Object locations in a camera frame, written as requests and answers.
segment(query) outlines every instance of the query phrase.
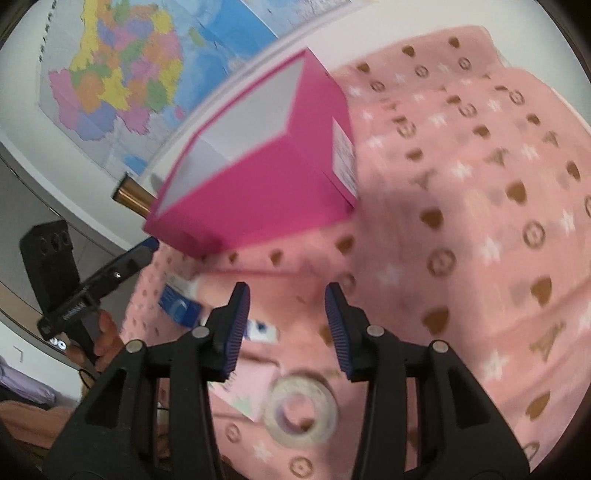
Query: patterned pink fabric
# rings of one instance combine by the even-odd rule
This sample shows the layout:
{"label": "patterned pink fabric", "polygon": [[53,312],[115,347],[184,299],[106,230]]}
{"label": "patterned pink fabric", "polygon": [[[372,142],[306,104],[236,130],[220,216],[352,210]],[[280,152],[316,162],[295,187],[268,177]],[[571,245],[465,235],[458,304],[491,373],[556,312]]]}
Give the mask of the patterned pink fabric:
{"label": "patterned pink fabric", "polygon": [[[180,335],[156,305],[169,271],[207,272],[198,300],[209,307],[247,281],[251,317],[275,325],[280,341],[245,342],[243,353],[283,375],[324,377],[339,426],[320,448],[290,450],[212,396],[220,450],[254,480],[346,479],[365,390],[338,372],[326,336],[323,289],[337,280],[403,340],[449,341],[535,467],[591,378],[589,133],[549,87],[504,68],[478,27],[395,44],[335,78],[355,132],[361,201],[351,221],[200,260],[163,245],[123,339]],[[412,443],[412,421],[410,433]]]}

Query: brass cylinder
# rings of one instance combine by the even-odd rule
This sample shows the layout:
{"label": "brass cylinder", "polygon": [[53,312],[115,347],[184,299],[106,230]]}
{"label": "brass cylinder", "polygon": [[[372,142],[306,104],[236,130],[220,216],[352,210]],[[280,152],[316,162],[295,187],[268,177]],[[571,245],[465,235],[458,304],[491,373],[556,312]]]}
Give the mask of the brass cylinder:
{"label": "brass cylinder", "polygon": [[146,218],[155,197],[126,174],[115,190],[113,200]]}

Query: finger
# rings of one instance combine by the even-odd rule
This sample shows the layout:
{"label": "finger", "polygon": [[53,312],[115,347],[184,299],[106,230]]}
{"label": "finger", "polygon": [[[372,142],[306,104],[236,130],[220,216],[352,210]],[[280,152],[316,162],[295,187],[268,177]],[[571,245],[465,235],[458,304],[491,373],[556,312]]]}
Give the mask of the finger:
{"label": "finger", "polygon": [[95,342],[95,354],[98,356],[104,355],[118,338],[116,327],[101,334]]}
{"label": "finger", "polygon": [[123,348],[123,342],[121,342],[121,347],[119,345],[115,345],[113,348],[110,348],[103,356],[101,356],[95,363],[95,368],[97,372],[104,372],[107,367],[111,364],[113,359],[117,356],[117,354]]}
{"label": "finger", "polygon": [[86,355],[82,351],[82,348],[70,345],[66,350],[66,357],[69,358],[76,365],[82,367],[86,361]]}
{"label": "finger", "polygon": [[113,321],[111,314],[105,310],[100,311],[99,316],[99,329],[101,332],[106,333],[112,329],[117,329],[117,325]]}

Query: magenta box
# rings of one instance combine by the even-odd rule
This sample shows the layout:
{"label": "magenta box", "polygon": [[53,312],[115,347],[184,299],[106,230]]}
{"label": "magenta box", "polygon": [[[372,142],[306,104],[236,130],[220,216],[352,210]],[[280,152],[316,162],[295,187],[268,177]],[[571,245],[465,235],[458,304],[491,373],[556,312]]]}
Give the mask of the magenta box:
{"label": "magenta box", "polygon": [[310,50],[195,133],[144,230],[192,257],[348,218],[355,156],[345,94]]}

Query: black speaker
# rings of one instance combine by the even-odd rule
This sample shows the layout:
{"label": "black speaker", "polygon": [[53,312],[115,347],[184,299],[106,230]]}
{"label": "black speaker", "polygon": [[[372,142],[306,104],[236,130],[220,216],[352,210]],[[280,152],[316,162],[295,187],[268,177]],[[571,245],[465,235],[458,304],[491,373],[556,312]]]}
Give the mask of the black speaker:
{"label": "black speaker", "polygon": [[80,285],[65,220],[31,228],[21,239],[22,260],[43,315],[61,306]]}

